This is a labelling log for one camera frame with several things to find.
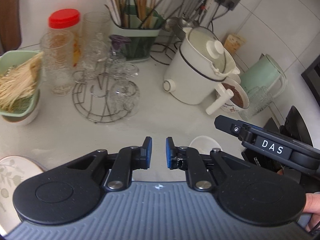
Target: electric kettle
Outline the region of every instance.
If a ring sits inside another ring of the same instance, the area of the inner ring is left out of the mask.
[[[213,32],[197,27],[186,33],[164,74],[163,88],[183,103],[197,105],[220,85],[220,97],[206,109],[212,114],[234,96],[221,85],[231,73],[240,73],[232,56]]]
[[[246,93],[256,87],[266,87],[270,91],[279,80],[281,86],[279,90],[272,95],[273,98],[278,97],[287,86],[287,78],[283,70],[270,55],[265,55],[260,58],[256,64],[240,76],[240,79],[241,86]]]

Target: finger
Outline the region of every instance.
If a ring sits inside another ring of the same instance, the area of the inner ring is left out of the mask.
[[[320,221],[320,216],[317,214],[313,214],[309,223],[308,223],[309,228],[310,229],[314,228],[318,224],[319,221]]]
[[[306,194],[306,205],[303,212],[320,214],[320,194]]]

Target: chocolate drink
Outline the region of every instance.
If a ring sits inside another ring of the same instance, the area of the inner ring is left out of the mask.
[[[222,85],[224,86],[225,89],[231,89],[231,91],[233,92],[233,98],[231,98],[231,101],[237,106],[243,108],[243,100],[241,98],[240,93],[236,90],[236,88],[226,83],[222,83]]]

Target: mint green kettle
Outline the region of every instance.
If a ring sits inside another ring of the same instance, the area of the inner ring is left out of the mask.
[[[270,55],[260,58],[256,64],[240,76],[240,79],[240,85],[246,93],[256,87],[266,87],[270,90],[280,80],[281,86],[272,95],[273,98],[278,97],[287,86],[287,78],[283,70]]]

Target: floral plate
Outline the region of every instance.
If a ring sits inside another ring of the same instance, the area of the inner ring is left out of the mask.
[[[21,223],[12,202],[16,187],[26,179],[43,171],[22,156],[8,156],[0,160],[0,234],[5,236]]]

